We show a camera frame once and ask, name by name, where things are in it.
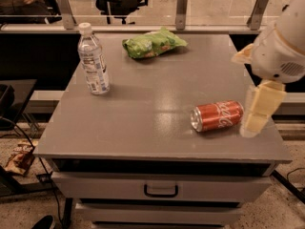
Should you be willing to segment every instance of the green chip bag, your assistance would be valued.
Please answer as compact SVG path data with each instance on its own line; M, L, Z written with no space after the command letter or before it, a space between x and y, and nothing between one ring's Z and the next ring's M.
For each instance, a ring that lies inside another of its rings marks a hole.
M152 31L123 40L122 43L131 58L156 57L175 47L187 46L188 44L164 27L159 31Z

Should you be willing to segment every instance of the black shoe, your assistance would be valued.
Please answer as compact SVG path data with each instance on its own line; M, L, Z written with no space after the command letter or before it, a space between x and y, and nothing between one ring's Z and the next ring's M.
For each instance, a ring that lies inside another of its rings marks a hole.
M54 227L54 216L48 215L40 219L31 229L53 229Z

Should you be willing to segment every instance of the coca-cola can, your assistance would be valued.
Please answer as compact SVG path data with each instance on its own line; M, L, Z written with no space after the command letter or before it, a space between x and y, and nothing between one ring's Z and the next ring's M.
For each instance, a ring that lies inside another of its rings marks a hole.
M232 100L199 105L191 112L191 124L198 132L206 132L236 125L243 114L242 105Z

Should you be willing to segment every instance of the clear plastic bottle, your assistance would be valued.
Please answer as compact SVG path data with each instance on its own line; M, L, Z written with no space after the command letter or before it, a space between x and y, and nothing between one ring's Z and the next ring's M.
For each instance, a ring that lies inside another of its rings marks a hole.
M102 47L90 23L81 23L78 28L81 34L78 54L88 87L92 94L105 94L110 90L110 82Z

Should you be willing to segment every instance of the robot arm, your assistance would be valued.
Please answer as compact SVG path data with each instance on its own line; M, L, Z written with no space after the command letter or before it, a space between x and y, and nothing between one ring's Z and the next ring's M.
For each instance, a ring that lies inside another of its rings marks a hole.
M262 82L249 89L241 135L261 132L283 101L285 83L305 75L305 0L294 0L276 22L271 23L233 62L250 63Z

